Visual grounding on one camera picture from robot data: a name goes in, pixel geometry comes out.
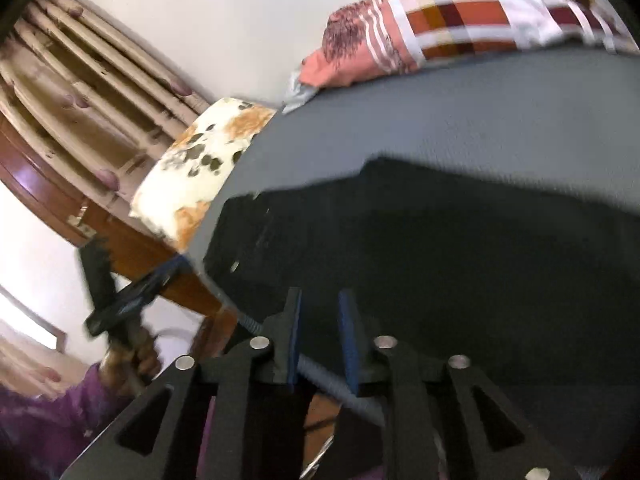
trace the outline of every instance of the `silver bolt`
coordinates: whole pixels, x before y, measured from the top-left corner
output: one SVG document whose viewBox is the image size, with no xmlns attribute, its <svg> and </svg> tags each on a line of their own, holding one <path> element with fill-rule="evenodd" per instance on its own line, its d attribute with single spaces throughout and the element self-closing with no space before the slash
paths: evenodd
<svg viewBox="0 0 640 480">
<path fill-rule="evenodd" d="M 453 355 L 449 358 L 449 366 L 456 370 L 464 370 L 471 366 L 471 359 L 466 355 Z"/>
<path fill-rule="evenodd" d="M 188 370 L 189 368 L 193 368 L 193 365 L 196 364 L 196 361 L 190 355 L 181 355 L 175 360 L 175 367 L 178 370 Z"/>
<path fill-rule="evenodd" d="M 392 335 L 379 335 L 373 340 L 373 344 L 378 348 L 393 348 L 398 344 L 398 339 Z"/>
<path fill-rule="evenodd" d="M 551 476 L 551 471 L 546 467 L 535 467 L 531 471 L 529 471 L 524 479 L 525 480 L 549 480 Z"/>
<path fill-rule="evenodd" d="M 251 345 L 251 348 L 254 350 L 262 350 L 263 348 L 267 348 L 270 344 L 271 342 L 269 339 L 262 335 L 256 336 L 249 341 L 249 345 Z"/>
</svg>

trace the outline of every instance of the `white wall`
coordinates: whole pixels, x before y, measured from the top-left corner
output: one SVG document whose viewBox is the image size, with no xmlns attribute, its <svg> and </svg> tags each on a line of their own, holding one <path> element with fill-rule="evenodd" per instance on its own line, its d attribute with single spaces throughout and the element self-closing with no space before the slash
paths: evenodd
<svg viewBox="0 0 640 480">
<path fill-rule="evenodd" d="M 289 73 L 355 0 L 82 0 L 210 100 L 279 104 Z"/>
<path fill-rule="evenodd" d="M 121 278 L 120 284 L 126 283 Z M 90 303 L 82 280 L 76 249 L 52 231 L 0 184 L 0 284 L 21 303 L 68 335 L 66 352 L 91 364 L 102 358 L 106 338 L 88 340 L 84 319 Z M 166 328 L 193 337 L 202 316 L 164 298 L 144 315 L 152 332 Z M 161 357 L 172 362 L 186 353 L 189 342 L 158 340 Z"/>
</svg>

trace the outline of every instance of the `checkered blanket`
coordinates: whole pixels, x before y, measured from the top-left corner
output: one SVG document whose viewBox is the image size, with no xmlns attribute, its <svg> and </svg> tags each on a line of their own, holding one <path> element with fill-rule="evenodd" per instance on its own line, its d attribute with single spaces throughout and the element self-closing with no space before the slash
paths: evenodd
<svg viewBox="0 0 640 480">
<path fill-rule="evenodd" d="M 329 17 L 322 47 L 292 77 L 287 108 L 323 87 L 568 40 L 638 52 L 594 0 L 362 0 Z"/>
</svg>

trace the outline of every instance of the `purple sleeve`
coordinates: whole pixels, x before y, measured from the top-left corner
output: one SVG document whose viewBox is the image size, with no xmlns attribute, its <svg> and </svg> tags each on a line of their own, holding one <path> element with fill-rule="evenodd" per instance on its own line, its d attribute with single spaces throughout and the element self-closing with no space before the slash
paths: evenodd
<svg viewBox="0 0 640 480">
<path fill-rule="evenodd" d="M 98 365 L 54 400 L 24 397 L 0 386 L 3 440 L 33 479 L 58 478 L 131 402 L 100 382 Z"/>
</svg>

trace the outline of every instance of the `wooden frame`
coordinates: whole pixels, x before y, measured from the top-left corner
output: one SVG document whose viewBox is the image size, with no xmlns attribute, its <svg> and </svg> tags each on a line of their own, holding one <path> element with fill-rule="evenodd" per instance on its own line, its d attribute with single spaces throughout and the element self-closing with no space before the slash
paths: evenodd
<svg viewBox="0 0 640 480">
<path fill-rule="evenodd" d="M 53 326 L 50 322 L 38 316 L 38 314 L 36 314 L 33 310 L 30 310 L 28 307 L 24 306 L 20 301 L 18 301 L 15 298 L 15 296 L 12 296 L 9 293 L 9 291 L 6 290 L 2 285 L 0 285 L 0 296 L 4 296 L 15 308 L 20 310 L 25 316 L 35 321 L 38 325 L 43 327 L 43 329 L 49 332 L 50 334 L 53 334 L 56 337 L 56 352 L 60 352 L 61 354 L 65 353 L 65 347 L 66 347 L 65 332 L 62 332 L 62 330 Z"/>
</svg>

